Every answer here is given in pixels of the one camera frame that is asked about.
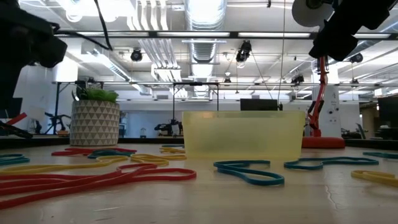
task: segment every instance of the geometric patterned pot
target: geometric patterned pot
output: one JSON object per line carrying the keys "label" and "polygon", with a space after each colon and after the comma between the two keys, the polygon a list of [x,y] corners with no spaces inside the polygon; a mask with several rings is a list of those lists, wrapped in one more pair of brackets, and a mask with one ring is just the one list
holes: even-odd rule
{"label": "geometric patterned pot", "polygon": [[99,100],[80,100],[72,104],[70,145],[113,146],[119,139],[120,106]]}

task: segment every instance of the green plant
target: green plant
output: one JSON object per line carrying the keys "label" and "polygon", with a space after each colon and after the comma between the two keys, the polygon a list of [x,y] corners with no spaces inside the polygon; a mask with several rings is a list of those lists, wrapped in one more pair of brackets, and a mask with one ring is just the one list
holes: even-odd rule
{"label": "green plant", "polygon": [[82,90],[80,94],[81,100],[100,100],[116,103],[118,94],[114,91],[102,90],[99,88],[87,88]]}

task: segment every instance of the desk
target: desk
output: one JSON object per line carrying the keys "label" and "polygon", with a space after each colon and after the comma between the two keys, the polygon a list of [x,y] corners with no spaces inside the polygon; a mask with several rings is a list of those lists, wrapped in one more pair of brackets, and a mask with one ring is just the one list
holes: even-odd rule
{"label": "desk", "polygon": [[[1,154],[23,153],[31,164],[81,164],[84,157],[52,157],[68,146],[2,150]],[[159,154],[160,145],[120,144],[139,153]],[[357,156],[364,150],[304,149],[303,157]],[[196,180],[183,182],[132,183],[51,198],[0,211],[2,223],[395,223],[398,190],[353,179],[351,170],[365,169],[398,174],[398,161],[378,159],[379,166],[330,165],[323,170],[285,170],[272,162],[266,169],[285,177],[284,186],[262,187],[231,175],[215,172],[212,160],[171,161],[170,167],[197,171]],[[61,174],[103,174],[107,167],[77,169]]]}

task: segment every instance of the yellow rubber band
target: yellow rubber band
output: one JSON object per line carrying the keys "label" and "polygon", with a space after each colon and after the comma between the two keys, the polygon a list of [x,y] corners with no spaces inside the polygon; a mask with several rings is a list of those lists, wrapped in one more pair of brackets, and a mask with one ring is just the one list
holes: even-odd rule
{"label": "yellow rubber band", "polygon": [[175,149],[172,147],[162,147],[160,148],[161,153],[185,153],[185,150]]}
{"label": "yellow rubber band", "polygon": [[129,158],[127,156],[101,156],[96,158],[97,162],[91,164],[15,166],[1,169],[0,175],[37,174],[41,172],[60,171],[66,169],[103,167],[115,162],[126,161],[128,159]]}
{"label": "yellow rubber band", "polygon": [[185,155],[170,155],[170,156],[154,156],[150,154],[132,154],[131,161],[133,162],[150,162],[158,166],[167,166],[169,161],[182,161],[187,159]]}
{"label": "yellow rubber band", "polygon": [[396,179],[394,174],[367,170],[354,170],[351,172],[351,176],[363,180],[369,180],[372,182],[398,187],[398,179]]}

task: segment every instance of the translucent plastic container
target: translucent plastic container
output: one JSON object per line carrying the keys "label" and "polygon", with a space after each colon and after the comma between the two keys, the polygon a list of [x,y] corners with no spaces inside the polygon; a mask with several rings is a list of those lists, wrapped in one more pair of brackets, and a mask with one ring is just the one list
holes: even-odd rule
{"label": "translucent plastic container", "polygon": [[186,111],[188,158],[297,159],[303,111]]}

